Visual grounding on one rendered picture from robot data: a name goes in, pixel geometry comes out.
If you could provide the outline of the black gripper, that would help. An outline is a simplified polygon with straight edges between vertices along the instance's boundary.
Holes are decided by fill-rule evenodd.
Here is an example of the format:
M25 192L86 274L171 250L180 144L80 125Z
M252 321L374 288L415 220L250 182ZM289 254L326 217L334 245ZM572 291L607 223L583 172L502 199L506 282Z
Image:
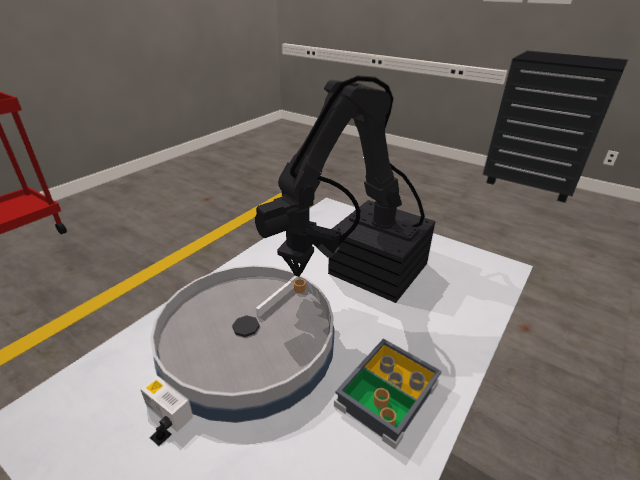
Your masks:
M305 254L301 252L293 251L292 250L292 232L297 232L297 233L304 232L308 229L309 227L302 230L293 230L289 228L286 231L286 241L277 249L277 255L282 256L282 258L286 261L286 263L291 268L293 274L298 277L300 277L307 263L309 262L311 256L313 255L314 247L311 246L310 249ZM300 267L298 263L300 263Z

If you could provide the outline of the yellow bin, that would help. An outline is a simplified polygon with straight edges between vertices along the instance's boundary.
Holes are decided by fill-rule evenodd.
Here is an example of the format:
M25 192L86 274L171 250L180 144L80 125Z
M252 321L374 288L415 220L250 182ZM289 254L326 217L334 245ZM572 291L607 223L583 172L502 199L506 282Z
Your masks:
M377 375L379 375L380 377L382 376L383 379L387 379L388 381L389 374L385 374L380 370L381 358L386 355L391 356L395 360L393 371L399 372L403 376L402 388L400 389L403 389L404 392L417 399L434 373L385 345L378 351L378 353L370 360L370 362L365 367L367 369L369 368L369 370L371 370L372 372L374 371L375 374L377 373ZM410 374L414 371L421 372L425 376L424 387L420 391L413 390L409 386Z

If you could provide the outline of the green bin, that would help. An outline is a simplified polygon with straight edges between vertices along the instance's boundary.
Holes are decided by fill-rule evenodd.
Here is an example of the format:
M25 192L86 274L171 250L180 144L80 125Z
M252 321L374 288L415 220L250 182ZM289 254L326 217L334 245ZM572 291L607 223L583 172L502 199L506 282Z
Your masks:
M343 391L366 408L380 416L381 408L375 406L374 392L378 388L384 388L389 392L389 403L386 408L391 408L396 413L394 427L398 427L415 400L375 376L371 372L363 368L363 370L355 377L355 379Z

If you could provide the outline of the grey metal bushing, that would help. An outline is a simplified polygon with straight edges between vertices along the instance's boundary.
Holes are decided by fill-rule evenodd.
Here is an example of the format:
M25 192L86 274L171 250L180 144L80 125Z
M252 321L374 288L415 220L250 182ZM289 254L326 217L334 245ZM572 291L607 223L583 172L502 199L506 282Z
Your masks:
M415 382L414 380L420 381L420 383ZM423 381L423 382L421 382ZM420 391L424 387L425 376L420 372L413 372L410 376L409 386L416 391Z
M397 380L398 383L393 382L392 380ZM403 376L398 372L391 372L388 377L388 381L395 384L396 386L402 388Z
M391 366L387 366L385 364L389 364ZM383 356L381 358L380 370L385 374L389 374L390 372L393 372L394 365L395 365L395 360L391 356Z

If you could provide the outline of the bronze bushing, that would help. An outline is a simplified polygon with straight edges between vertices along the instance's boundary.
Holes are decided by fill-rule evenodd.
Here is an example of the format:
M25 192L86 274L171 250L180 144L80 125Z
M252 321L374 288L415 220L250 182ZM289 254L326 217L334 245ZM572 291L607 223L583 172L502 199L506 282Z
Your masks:
M388 423L390 423L391 425L395 425L395 420L396 420L396 413L394 410L392 410L391 408L384 408L381 410L380 412L380 417L383 418L384 416L388 416L390 417L392 420L391 421L387 421ZM384 418L383 418L384 419ZM385 419L384 419L385 420Z
M384 397L386 400L380 400L376 396L377 397ZM383 409L383 408L386 408L388 406L389 397L390 397L389 392L386 389L379 388L374 393L373 402L374 402L376 407Z
M306 281L303 279L296 279L294 281L294 291L296 293L303 293L306 290Z

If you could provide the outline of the grey round turntable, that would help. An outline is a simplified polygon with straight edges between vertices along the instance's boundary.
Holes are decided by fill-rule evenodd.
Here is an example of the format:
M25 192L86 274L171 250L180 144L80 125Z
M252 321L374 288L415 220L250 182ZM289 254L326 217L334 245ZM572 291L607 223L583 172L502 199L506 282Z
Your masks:
M305 292L294 291L296 279ZM154 320L157 376L141 393L161 420L149 438L160 446L193 414L238 423L291 408L327 373L333 319L321 289L290 270L239 266L189 283Z

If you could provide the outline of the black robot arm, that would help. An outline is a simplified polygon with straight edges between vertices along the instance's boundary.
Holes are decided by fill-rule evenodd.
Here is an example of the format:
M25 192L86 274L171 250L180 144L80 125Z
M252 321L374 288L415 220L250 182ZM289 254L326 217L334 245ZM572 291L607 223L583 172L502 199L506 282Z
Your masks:
M316 122L342 82L329 80L326 83L324 90L328 95ZM338 251L341 231L317 226L316 222L309 221L309 212L321 182L318 179L324 164L342 131L354 119L366 166L366 194L376 200L374 213L360 209L358 224L405 241L413 240L420 228L395 219L397 207L402 202L398 179L390 166L385 135L385 116L390 105L391 98L386 91L359 83L345 86L335 94L302 152L294 175L290 174L291 167L316 122L299 151L282 171L278 180L282 197L257 206L255 225L261 237L267 238L289 228L302 230L309 227L304 232L292 232L293 251L305 254L314 245L327 258Z

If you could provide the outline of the dark grey divided bin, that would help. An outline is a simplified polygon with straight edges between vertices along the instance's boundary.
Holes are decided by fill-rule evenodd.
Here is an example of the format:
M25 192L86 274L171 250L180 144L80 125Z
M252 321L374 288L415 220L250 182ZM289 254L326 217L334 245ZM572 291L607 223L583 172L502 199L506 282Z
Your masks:
M417 399L365 367L384 345L410 359L411 361L417 363L418 365L424 367L425 369L435 373ZM355 377L363 370L363 368L415 400L414 404L397 428L343 392L347 388L347 386L355 379ZM338 395L338 402L346 407L346 412L348 414L367 426L379 436L382 437L384 433L396 442L401 433L405 432L407 427L410 425L410 423L430 395L431 389L440 376L441 372L441 370L435 368L434 366L408 353L407 351L392 344L391 342L382 339L379 344L369 353L369 355L359 364L359 366L350 374L350 376L340 385L340 387L335 391L335 394Z

